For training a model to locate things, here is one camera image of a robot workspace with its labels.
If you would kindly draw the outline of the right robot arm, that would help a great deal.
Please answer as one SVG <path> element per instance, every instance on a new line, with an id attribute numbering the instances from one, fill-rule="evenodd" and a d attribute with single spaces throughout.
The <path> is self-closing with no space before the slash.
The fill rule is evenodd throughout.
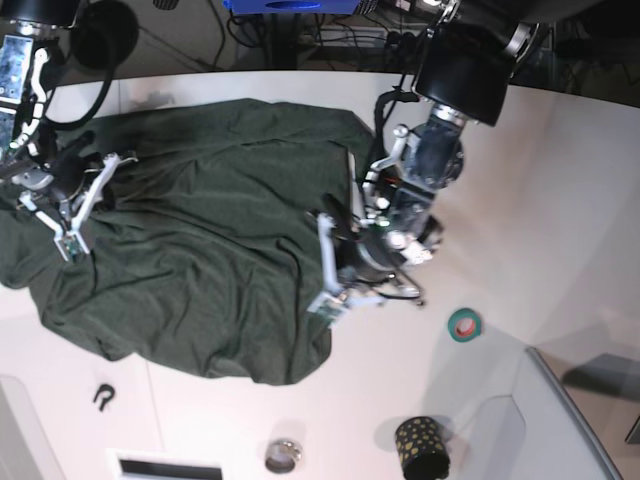
<path id="1" fill-rule="evenodd" d="M 1 20 L 14 27 L 1 40 L 1 180 L 13 181 L 57 204 L 84 188 L 94 141 L 85 132 L 66 146 L 57 134 L 86 125 L 102 106 L 115 74 L 117 47 L 104 19 L 112 1 L 3 1 Z M 100 91 L 88 111 L 72 122 L 47 112 L 61 77 L 82 44 L 95 37 L 106 49 Z"/>

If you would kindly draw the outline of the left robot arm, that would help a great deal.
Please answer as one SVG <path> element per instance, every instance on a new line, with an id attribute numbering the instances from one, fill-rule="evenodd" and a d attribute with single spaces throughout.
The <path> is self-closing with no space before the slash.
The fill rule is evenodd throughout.
<path id="1" fill-rule="evenodd" d="M 358 183 L 364 211 L 355 228 L 345 219 L 337 271 L 347 284 L 380 285 L 435 253 L 443 228 L 432 215 L 437 193 L 462 172 L 466 124 L 493 127 L 516 67 L 538 24 L 552 20 L 543 1 L 443 1 L 427 27 L 417 75 L 409 92 L 379 99 L 428 100 L 427 120 L 399 126 L 391 150 L 378 144 Z"/>

